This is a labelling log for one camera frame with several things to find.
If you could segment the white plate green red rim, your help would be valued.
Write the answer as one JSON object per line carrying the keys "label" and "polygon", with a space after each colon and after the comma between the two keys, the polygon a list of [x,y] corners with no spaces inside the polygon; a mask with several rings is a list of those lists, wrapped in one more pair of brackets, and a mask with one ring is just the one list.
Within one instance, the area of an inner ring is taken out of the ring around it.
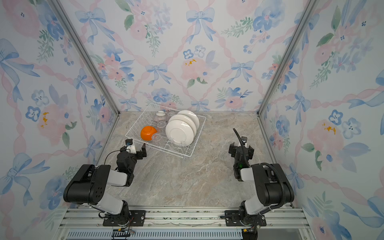
{"label": "white plate green red rim", "polygon": [[193,142],[195,135],[187,123],[173,120],[166,125],[166,136],[173,144],[186,147]]}

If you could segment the white deep plate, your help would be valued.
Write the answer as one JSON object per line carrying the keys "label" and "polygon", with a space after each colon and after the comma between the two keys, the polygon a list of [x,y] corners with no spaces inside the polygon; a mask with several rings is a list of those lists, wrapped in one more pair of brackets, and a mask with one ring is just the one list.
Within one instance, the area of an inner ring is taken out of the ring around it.
{"label": "white deep plate", "polygon": [[193,113],[189,110],[182,110],[182,111],[179,111],[178,114],[184,115],[184,116],[187,116],[188,118],[190,118],[194,122],[196,129],[198,129],[200,127],[199,118],[195,113]]}

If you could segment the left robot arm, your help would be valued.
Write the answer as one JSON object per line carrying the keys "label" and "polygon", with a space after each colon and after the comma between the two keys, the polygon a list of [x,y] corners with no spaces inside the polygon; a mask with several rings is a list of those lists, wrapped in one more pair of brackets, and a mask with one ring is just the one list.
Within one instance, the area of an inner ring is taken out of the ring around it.
{"label": "left robot arm", "polygon": [[117,155],[117,168],[110,165],[82,165],[66,186],[63,198],[67,203],[88,205],[99,211],[104,227],[142,227],[146,211],[130,210],[126,201],[106,192],[107,186],[130,187],[138,160],[147,157],[146,145],[137,150],[133,139],[126,139]]}

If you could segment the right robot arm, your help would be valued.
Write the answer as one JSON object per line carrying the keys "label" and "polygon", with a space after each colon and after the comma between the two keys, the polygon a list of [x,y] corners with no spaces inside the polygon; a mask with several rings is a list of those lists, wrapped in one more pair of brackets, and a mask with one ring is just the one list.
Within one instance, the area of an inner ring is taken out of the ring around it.
{"label": "right robot arm", "polygon": [[250,165],[249,160],[253,157],[254,149],[243,144],[230,144],[229,154],[234,158],[235,179],[254,183],[256,193],[241,203],[237,214],[226,214],[224,219],[246,227],[262,225],[266,213],[294,201],[293,187],[279,164]]}

